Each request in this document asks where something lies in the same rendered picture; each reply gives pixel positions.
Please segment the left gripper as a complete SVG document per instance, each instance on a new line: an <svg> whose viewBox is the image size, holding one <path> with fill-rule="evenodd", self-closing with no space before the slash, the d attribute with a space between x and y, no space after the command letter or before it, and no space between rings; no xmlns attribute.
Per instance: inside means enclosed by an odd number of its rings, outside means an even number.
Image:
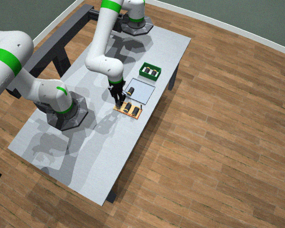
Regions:
<svg viewBox="0 0 285 228"><path fill-rule="evenodd" d="M124 92L124 91L123 91L123 86L120 87L120 88L117 88L117 89L115 89L115 88L112 88L112 89L111 89L111 87L109 86L108 89L109 89L109 91L110 91L110 93L111 93L111 96L114 97L115 103L117 103L117 101L118 101L118 96L119 96L119 98L120 98L120 105L122 106L122 104L123 104L123 102L124 102L124 100L125 100L126 94L127 94L127 92ZM123 95L122 95L122 94L123 94Z"/></svg>

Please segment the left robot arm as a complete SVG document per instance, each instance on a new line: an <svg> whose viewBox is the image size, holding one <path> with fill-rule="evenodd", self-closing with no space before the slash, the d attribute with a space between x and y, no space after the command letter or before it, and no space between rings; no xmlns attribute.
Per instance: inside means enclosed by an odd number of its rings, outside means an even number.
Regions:
<svg viewBox="0 0 285 228"><path fill-rule="evenodd" d="M120 15L120 10L126 10ZM108 77L109 86L112 88L124 87L124 66L119 59L105 57L109 37L118 17L123 19L123 24L128 24L132 29L141 29L145 26L145 0L102 0L98 22L92 44L85 58L88 70L104 74Z"/></svg>

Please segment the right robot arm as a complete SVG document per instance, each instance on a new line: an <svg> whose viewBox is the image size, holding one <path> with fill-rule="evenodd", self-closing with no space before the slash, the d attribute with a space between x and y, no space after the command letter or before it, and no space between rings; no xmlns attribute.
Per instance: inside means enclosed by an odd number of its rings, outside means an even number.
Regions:
<svg viewBox="0 0 285 228"><path fill-rule="evenodd" d="M58 119L71 119L78 107L65 83L35 78L23 68L33 51L33 41L25 32L0 31L0 95L11 83L23 98L48 104Z"/></svg>

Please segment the tan battery holder board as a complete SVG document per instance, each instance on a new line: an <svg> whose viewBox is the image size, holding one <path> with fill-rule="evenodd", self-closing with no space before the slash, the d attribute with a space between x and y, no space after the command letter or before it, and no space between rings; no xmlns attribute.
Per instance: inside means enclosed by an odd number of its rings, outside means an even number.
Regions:
<svg viewBox="0 0 285 228"><path fill-rule="evenodd" d="M118 111L118 112L121 112L121 113L123 113L123 114L125 114L125 115L128 115L128 116L130 116L130 117L132 117L132 118L138 119L139 116L140 116L140 114L141 114L141 112L142 112L142 110L143 110L143 109L142 109L142 104L141 104L141 108L139 109L137 115L132 114L132 112L133 112L133 110L134 110L134 108L135 108L136 106L132 105L132 106L130 107L129 111L127 112L126 110L124 110L124 108L126 107L126 105L127 105L127 102L123 102L122 106L120 106L120 107L114 106L113 109L116 110L116 111Z"/></svg>

